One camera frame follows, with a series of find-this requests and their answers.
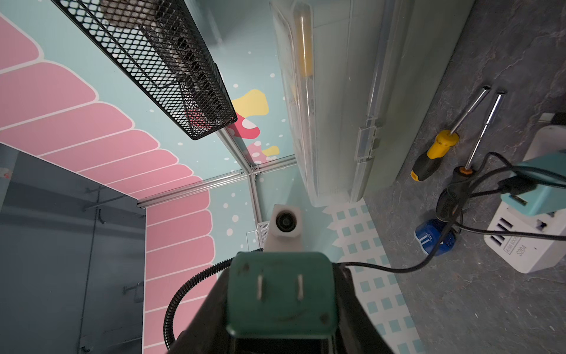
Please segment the green charger adapter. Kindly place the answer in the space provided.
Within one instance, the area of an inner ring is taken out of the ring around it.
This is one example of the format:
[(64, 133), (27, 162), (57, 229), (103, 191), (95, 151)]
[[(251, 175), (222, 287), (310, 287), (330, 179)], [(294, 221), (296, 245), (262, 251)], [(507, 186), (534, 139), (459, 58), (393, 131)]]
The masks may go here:
[(338, 328), (333, 264), (318, 252), (249, 252), (228, 270), (226, 329), (238, 339), (328, 339)]

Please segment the blue shaver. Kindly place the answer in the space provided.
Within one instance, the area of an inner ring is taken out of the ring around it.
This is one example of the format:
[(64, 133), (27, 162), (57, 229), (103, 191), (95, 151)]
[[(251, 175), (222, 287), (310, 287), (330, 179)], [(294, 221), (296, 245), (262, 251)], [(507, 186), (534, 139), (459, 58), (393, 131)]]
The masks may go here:
[[(414, 232), (415, 239), (420, 242), (421, 248), (427, 255), (433, 250), (434, 246), (439, 242), (442, 231), (447, 224), (438, 219), (431, 219), (420, 224)], [(455, 246), (455, 230), (451, 229), (447, 237), (441, 242), (439, 250), (435, 256), (443, 255), (453, 249)]]

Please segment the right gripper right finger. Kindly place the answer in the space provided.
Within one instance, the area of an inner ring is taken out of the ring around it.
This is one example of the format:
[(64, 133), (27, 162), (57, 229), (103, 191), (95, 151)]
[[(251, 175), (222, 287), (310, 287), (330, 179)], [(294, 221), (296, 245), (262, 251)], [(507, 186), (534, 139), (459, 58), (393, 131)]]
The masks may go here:
[(333, 336), (334, 353), (388, 353), (393, 350), (377, 332), (358, 300), (352, 273), (345, 266), (333, 264), (338, 328)]

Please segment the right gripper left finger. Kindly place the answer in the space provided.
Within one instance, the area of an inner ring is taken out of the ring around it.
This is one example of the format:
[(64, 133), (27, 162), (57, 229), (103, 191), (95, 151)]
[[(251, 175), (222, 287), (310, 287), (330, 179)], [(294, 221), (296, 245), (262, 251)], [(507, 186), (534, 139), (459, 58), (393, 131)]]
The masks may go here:
[(228, 281), (224, 271), (168, 353), (234, 353), (234, 339), (226, 329)]

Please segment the teal charger adapter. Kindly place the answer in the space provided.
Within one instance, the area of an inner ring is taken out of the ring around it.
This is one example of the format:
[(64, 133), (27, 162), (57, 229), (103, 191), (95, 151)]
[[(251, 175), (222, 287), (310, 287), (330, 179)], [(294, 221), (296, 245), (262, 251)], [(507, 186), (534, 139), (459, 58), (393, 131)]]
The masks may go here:
[[(565, 150), (526, 160), (520, 166), (540, 168), (565, 176)], [(565, 188), (538, 184), (526, 193), (505, 193), (501, 200), (526, 216), (548, 214), (565, 208)]]

